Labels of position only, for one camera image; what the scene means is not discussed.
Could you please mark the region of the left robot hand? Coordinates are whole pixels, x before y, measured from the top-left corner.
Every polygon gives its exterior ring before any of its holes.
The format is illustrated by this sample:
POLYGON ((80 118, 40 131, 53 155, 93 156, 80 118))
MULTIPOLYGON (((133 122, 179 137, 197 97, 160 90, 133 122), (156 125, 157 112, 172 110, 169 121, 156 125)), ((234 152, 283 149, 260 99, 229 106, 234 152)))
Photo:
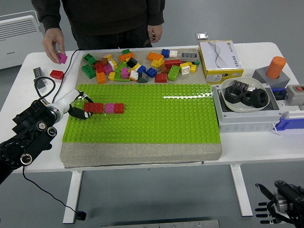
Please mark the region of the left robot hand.
POLYGON ((84 92, 74 89, 64 95, 57 102, 47 104, 47 108, 54 115, 56 123, 58 123, 63 118, 65 113, 69 113, 70 116, 81 120, 86 120, 93 115, 93 112, 84 111, 80 108, 72 106, 72 103, 78 98, 84 98, 88 102, 93 103, 92 99, 84 92))

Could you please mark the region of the person's left hand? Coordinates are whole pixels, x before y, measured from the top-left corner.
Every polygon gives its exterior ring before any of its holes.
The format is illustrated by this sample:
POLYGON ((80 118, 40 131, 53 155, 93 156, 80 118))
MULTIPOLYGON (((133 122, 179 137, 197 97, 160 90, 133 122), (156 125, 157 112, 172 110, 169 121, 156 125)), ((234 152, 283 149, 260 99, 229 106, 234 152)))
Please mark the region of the person's left hand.
POLYGON ((161 40, 163 33, 162 24, 156 26, 148 25, 147 31, 151 43, 157 43, 161 40))

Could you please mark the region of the person's right hand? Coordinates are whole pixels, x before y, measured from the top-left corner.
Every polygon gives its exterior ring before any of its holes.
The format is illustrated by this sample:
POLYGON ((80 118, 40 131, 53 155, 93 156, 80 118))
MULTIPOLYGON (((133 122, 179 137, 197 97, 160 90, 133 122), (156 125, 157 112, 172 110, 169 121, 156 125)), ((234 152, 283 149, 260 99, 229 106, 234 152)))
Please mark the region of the person's right hand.
POLYGON ((57 64, 61 64, 59 61, 59 53, 65 55, 64 35, 59 28, 49 28, 45 32, 45 36, 42 41, 42 45, 45 49, 47 57, 57 64))

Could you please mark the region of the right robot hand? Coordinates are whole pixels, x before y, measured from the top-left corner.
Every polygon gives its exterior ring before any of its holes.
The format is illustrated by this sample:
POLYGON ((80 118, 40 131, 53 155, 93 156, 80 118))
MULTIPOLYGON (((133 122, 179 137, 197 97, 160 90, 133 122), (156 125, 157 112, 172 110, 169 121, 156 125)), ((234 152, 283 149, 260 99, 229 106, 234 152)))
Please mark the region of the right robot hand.
POLYGON ((275 197, 264 185, 255 184, 255 186, 261 191, 261 193, 269 200, 269 202, 258 203, 258 208, 255 208, 256 217, 260 219, 261 224, 270 225, 278 224, 279 221, 276 218, 275 209, 275 197))

